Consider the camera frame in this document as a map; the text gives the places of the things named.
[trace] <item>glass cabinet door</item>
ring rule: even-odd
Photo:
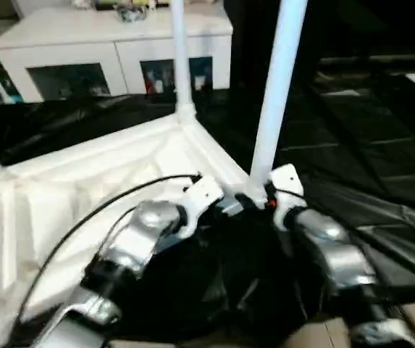
[[[27,70],[43,100],[110,95],[99,63],[30,67]]]
[[[113,42],[0,49],[25,102],[128,93]]]

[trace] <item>black cable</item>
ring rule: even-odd
[[[120,217],[115,221],[115,223],[111,226],[111,228],[109,229],[109,232],[107,232],[106,236],[104,237],[103,241],[101,242],[101,245],[99,246],[98,251],[96,252],[97,255],[100,255],[101,254],[101,250],[106,245],[107,240],[112,235],[112,232],[114,232],[115,228],[120,223],[120,221],[122,221],[125,218],[125,216],[127,216],[128,214],[130,214],[135,209],[136,209],[136,207],[131,207],[129,210],[127,210],[122,215],[120,215]]]
[[[91,218],[93,218],[95,215],[99,214],[102,210],[106,209],[109,205],[114,203],[115,201],[128,196],[129,194],[132,194],[133,192],[139,191],[141,189],[144,189],[145,187],[154,185],[156,183],[160,183],[162,181],[167,181],[171,179],[178,179],[178,178],[190,178],[194,182],[198,181],[201,176],[200,175],[190,175],[190,174],[182,174],[182,175],[170,175],[170,176],[164,176],[162,178],[157,178],[152,181],[148,181],[147,183],[142,183],[141,185],[135,186],[133,188],[130,188],[127,191],[122,192],[121,194],[116,195],[115,197],[111,198],[110,200],[104,202],[99,207],[97,207],[95,210],[90,212],[88,215],[86,215],[82,220],[80,220],[75,226],[73,226],[62,238],[61,240],[56,244],[56,246],[51,250],[48,257],[46,258],[45,262],[41,266],[41,268],[38,270],[38,273],[35,276],[35,279],[33,279],[32,285],[30,285],[30,288],[27,291],[27,294],[25,295],[22,304],[20,305],[19,311],[17,312],[16,318],[14,319],[14,323],[12,325],[12,330],[9,334],[9,338],[7,341],[7,344],[5,347],[13,347],[13,340],[14,340],[14,333],[16,329],[20,326],[22,316],[25,313],[25,310],[27,308],[28,302],[30,301],[30,298],[32,296],[32,293],[35,291],[36,286],[38,285],[38,282],[41,279],[41,276],[45,273],[47,267],[53,260],[54,256],[56,256],[56,253],[59,251],[59,249],[62,247],[62,245],[79,229],[81,228],[85,223],[87,223]]]

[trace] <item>cabinet door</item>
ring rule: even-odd
[[[127,93],[114,43],[0,49],[0,60],[25,102]]]
[[[190,37],[186,41],[193,89],[230,86],[231,36]],[[173,39],[117,42],[117,52],[132,94],[175,89]]]

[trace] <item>white frame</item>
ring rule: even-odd
[[[212,58],[214,89],[230,87],[231,36],[197,36],[186,39],[189,58]],[[142,61],[175,60],[172,38],[116,42],[117,53],[131,94],[145,94]]]
[[[119,96],[127,93],[113,42],[0,49],[0,61],[24,102],[44,101],[27,71],[31,67],[99,63],[110,94]]]

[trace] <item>white plastic bracket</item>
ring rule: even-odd
[[[273,215],[274,225],[280,231],[286,231],[284,219],[289,210],[294,207],[306,207],[307,203],[302,198],[293,196],[279,190],[290,191],[299,196],[303,195],[303,186],[293,165],[283,165],[270,173],[270,181],[277,190],[277,209]]]
[[[176,203],[186,209],[188,224],[177,233],[179,239],[191,237],[200,216],[217,200],[223,198],[223,190],[213,176],[204,176],[200,181],[186,190],[183,197]]]

